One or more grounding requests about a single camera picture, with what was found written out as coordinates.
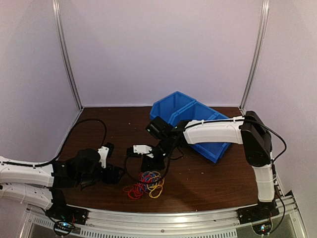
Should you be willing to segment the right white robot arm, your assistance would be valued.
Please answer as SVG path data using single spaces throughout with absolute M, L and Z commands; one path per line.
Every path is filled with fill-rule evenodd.
M 133 152 L 153 164 L 162 163 L 182 145 L 200 143 L 234 143 L 244 147 L 245 158 L 253 168 L 258 188 L 254 215 L 264 219 L 275 208 L 272 142 L 269 129 L 258 115 L 248 111 L 244 116 L 216 120 L 181 120 L 176 126 L 156 117 L 146 130 L 157 140 L 157 146 L 134 145 Z

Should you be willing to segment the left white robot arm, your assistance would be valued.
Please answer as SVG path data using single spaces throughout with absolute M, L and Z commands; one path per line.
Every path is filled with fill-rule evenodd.
M 81 189 L 102 181 L 117 184 L 124 169 L 107 162 L 113 144 L 95 149 L 84 149 L 66 161 L 54 160 L 44 163 L 0 159 L 0 196 L 20 203 L 38 206 L 60 220 L 83 219 L 86 211 L 67 205 L 63 188 Z

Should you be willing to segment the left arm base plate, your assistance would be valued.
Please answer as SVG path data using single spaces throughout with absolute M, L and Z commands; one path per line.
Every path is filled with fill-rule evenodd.
M 68 205 L 64 207 L 53 205 L 50 209 L 46 210 L 46 214 L 51 218 L 79 225 L 86 224 L 88 213 L 87 209 Z

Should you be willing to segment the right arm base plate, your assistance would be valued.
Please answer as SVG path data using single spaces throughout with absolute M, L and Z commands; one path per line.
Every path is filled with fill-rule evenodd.
M 261 220 L 268 220 L 279 215 L 279 209 L 274 203 L 257 204 L 250 207 L 239 208 L 237 215 L 240 224 L 253 223 Z

